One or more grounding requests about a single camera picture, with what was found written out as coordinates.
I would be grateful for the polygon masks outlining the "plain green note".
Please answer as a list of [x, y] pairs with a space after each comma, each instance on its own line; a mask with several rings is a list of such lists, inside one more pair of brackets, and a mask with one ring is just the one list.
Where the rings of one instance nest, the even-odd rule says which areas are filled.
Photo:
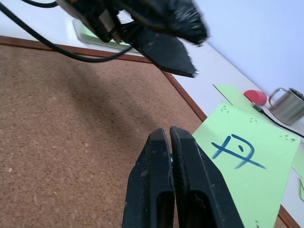
[[293, 161], [293, 169], [295, 172], [304, 179], [304, 151], [302, 149], [298, 149], [294, 161]]
[[257, 111], [252, 107], [252, 102], [248, 100], [235, 86], [214, 84], [214, 87], [234, 107], [247, 111], [248, 113], [257, 113]]

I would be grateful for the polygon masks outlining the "cork board with wooden frame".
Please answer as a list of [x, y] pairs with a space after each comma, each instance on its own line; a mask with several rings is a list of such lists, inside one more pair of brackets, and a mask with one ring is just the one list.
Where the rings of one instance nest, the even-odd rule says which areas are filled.
[[0, 228], [120, 228], [145, 142], [205, 119], [142, 57], [89, 64], [0, 36]]

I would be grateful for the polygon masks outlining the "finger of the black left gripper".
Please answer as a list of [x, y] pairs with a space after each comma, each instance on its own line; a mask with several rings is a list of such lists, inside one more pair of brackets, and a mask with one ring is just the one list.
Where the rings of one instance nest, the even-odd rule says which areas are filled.
[[123, 41], [162, 71], [190, 78], [198, 74], [185, 46], [176, 37], [141, 25], [124, 25]]
[[118, 0], [139, 24], [201, 45], [208, 37], [208, 29], [194, 0]]

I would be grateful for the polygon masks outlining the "red cylinder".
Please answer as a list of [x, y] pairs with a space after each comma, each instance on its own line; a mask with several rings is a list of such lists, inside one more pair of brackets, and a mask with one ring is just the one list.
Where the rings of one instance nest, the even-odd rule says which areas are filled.
[[243, 93], [243, 95], [250, 100], [251, 102], [264, 106], [267, 103], [267, 95], [259, 90], [247, 90]]

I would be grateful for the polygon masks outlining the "green note in box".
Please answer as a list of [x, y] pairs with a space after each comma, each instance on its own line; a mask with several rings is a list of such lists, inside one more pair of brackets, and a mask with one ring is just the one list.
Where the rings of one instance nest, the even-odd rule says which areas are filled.
[[104, 42], [100, 40], [93, 32], [91, 32], [83, 24], [79, 25], [79, 38], [84, 42], [99, 45], [99, 46], [107, 46], [107, 47], [120, 48], [120, 49], [124, 49], [127, 46], [129, 46], [129, 44], [126, 44], [124, 42], [118, 44], [113, 39], [110, 40], [109, 42]]

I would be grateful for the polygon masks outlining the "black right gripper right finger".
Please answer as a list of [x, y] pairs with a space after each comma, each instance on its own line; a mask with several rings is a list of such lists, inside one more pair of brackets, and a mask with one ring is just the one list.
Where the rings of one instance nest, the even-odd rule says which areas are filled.
[[192, 134], [170, 128], [179, 228], [245, 228], [226, 182]]

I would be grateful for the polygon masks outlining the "clear plastic box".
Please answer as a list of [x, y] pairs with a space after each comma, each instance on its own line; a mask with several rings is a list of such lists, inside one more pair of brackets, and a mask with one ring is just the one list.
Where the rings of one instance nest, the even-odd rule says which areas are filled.
[[124, 50], [130, 47], [130, 45], [127, 43], [116, 43], [113, 39], [111, 39], [108, 43], [103, 42], [93, 32], [91, 32], [80, 20], [73, 19], [72, 23], [78, 40], [83, 43], [118, 50]]

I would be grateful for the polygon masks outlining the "green note with blue drawing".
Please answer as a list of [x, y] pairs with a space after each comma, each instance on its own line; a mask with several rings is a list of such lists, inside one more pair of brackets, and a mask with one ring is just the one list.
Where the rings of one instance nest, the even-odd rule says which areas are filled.
[[193, 136], [222, 173], [245, 228], [273, 228], [300, 138], [225, 102]]

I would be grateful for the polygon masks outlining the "stainless steel mug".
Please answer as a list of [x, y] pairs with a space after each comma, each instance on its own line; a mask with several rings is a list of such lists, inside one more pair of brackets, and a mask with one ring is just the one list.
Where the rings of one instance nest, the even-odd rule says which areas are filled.
[[[284, 94], [272, 103], [273, 97], [282, 91]], [[268, 102], [270, 113], [285, 125], [291, 126], [304, 117], [304, 95], [294, 88], [277, 88], [269, 96]]]

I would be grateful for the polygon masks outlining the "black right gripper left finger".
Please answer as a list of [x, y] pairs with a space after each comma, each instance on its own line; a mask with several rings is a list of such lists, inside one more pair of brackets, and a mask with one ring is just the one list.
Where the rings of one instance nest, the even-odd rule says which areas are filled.
[[127, 184], [122, 228], [173, 228], [174, 181], [165, 131], [149, 134]]

